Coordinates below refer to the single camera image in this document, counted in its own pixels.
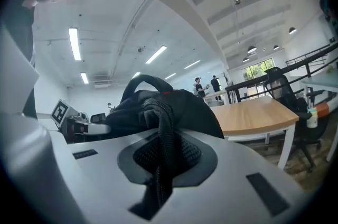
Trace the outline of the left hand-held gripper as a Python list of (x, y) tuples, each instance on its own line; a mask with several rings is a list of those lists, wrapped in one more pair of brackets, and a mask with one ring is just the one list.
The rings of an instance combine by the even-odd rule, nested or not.
[[(88, 123), (89, 118), (86, 113), (76, 111), (62, 99), (58, 100), (50, 117), (67, 143), (85, 142), (84, 135), (106, 135), (111, 132), (110, 126), (106, 124)], [(83, 133), (75, 132), (76, 121), (84, 123)]]

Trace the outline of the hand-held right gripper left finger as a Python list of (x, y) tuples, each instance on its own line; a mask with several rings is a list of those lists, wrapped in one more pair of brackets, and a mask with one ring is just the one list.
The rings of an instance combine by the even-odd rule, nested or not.
[(16, 223), (88, 223), (58, 167), (49, 132), (23, 109), (39, 75), (1, 25), (1, 169)]

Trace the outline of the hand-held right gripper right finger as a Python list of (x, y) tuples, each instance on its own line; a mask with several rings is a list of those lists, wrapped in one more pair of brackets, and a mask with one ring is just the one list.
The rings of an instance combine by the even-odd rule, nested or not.
[[(136, 214), (151, 174), (133, 159), (155, 129), (103, 141), (67, 144), (50, 137), (63, 179), (87, 223), (145, 223)], [(283, 170), (243, 145), (183, 129), (200, 162), (173, 181), (150, 223), (290, 223), (308, 196)]]

